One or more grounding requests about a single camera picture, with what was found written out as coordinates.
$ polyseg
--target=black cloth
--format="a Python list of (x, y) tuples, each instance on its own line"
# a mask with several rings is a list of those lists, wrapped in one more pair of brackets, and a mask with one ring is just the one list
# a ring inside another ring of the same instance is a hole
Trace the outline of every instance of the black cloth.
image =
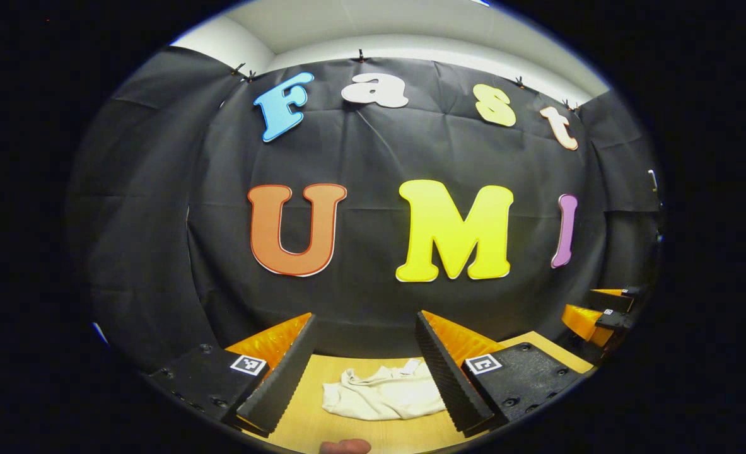
[[(315, 76), (304, 85), (307, 103), (292, 107), (304, 120), (264, 143), (255, 98), (303, 71)], [(341, 89), (363, 73), (404, 80), (407, 106), (345, 102)], [(335, 356), (418, 356), (419, 310), (492, 339), (529, 330), (556, 339), (567, 330), (565, 304), (591, 288), (649, 278), (653, 152), (612, 92), (572, 112), (493, 74), (399, 58), (301, 64), (240, 80), (205, 55), (163, 49), (104, 106), (76, 162), (67, 214), (80, 277), (107, 339), (144, 370), (306, 312), (317, 317), (317, 352)], [(514, 126), (481, 118), (472, 93), (479, 83), (508, 95)], [(569, 120), (577, 150), (552, 134), (539, 114), (548, 106)], [(435, 281), (399, 282), (410, 224), (399, 186), (412, 179), (445, 184), (463, 218), (482, 187), (510, 189), (510, 274), (450, 279), (435, 250)], [(281, 243), (300, 252), (310, 241), (303, 189), (315, 183), (347, 189), (332, 261), (306, 278), (265, 270), (252, 256), (247, 193), (291, 188)], [(565, 193), (578, 198), (573, 258), (552, 269)]]

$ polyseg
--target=yellow letter m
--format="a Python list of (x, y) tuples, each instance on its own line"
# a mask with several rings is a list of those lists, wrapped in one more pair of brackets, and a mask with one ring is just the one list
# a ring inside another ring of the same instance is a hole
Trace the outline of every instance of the yellow letter m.
[(407, 262), (395, 276), (402, 282), (431, 282), (439, 270), (431, 264), (431, 245), (451, 279), (462, 273), (474, 247), (476, 260), (468, 267), (471, 279), (496, 279), (510, 272), (508, 210), (513, 193), (506, 187), (485, 186), (463, 221), (445, 185), (433, 180), (407, 181), (399, 190), (411, 205)]

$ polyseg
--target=orange letter u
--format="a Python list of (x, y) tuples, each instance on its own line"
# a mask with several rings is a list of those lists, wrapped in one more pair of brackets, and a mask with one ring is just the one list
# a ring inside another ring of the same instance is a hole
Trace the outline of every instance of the orange letter u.
[(336, 205), (347, 196), (347, 189), (338, 184), (312, 184), (303, 190), (303, 196), (312, 202), (312, 241), (305, 252), (291, 253), (280, 242), (283, 204), (291, 198), (291, 189), (268, 184), (254, 187), (247, 195), (252, 202), (252, 255), (273, 273), (312, 276), (324, 270), (333, 257)]

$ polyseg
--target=white wall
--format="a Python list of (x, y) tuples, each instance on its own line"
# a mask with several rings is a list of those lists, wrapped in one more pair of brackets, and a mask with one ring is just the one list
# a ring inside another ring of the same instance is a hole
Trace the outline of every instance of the white wall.
[(601, 91), (598, 87), (599, 93), (595, 92), (594, 88), (586, 90), (554, 71), (517, 55), (506, 54), (479, 44), (427, 35), (365, 35), (339, 38), (275, 55), (246, 28), (222, 15), (182, 35), (171, 45), (202, 52), (233, 68), (246, 62), (241, 68), (244, 74), (248, 74), (249, 70), (263, 74), (312, 61), (357, 58), (358, 49), (362, 49), (365, 57), (441, 61), (479, 69), (510, 80), (522, 76), (526, 86), (555, 100), (569, 100), (571, 105), (586, 103), (595, 95), (607, 90), (607, 87)]
[(275, 57), (274, 52), (255, 38), (255, 35), (226, 15), (203, 23), (182, 35), (171, 45), (210, 55), (229, 64), (231, 68), (246, 63), (241, 68), (243, 74), (249, 74), (250, 69), (258, 74), (265, 72)]
[(277, 55), (265, 72), (312, 61), (358, 58), (359, 49), (362, 49), (365, 57), (434, 60), (479, 69), (510, 80), (516, 80), (520, 76), (525, 86), (555, 100), (569, 100), (572, 106), (575, 103), (586, 103), (600, 94), (590, 94), (555, 72), (516, 55), (479, 44), (424, 35), (367, 35), (304, 46)]

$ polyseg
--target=wrinkled fabric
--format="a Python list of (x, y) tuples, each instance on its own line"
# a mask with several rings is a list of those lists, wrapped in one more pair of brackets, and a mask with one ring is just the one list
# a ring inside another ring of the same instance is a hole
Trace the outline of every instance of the wrinkled fabric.
[(411, 374), (385, 368), (367, 378), (350, 368), (338, 383), (323, 384), (323, 409), (338, 416), (365, 421), (413, 419), (445, 410), (426, 363)]

